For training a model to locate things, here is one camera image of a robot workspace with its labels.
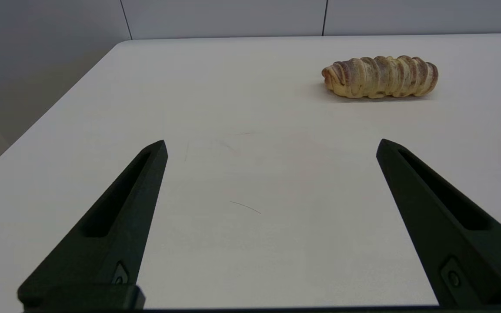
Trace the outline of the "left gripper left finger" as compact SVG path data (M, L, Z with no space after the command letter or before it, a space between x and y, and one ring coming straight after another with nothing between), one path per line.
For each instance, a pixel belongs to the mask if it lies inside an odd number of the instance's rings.
M140 310L137 285L167 164L142 149L17 291L24 310Z

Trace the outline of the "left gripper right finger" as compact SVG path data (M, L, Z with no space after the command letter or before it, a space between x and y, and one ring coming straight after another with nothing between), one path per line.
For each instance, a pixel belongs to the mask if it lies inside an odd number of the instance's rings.
M501 307L501 224L414 153L376 158L441 307Z

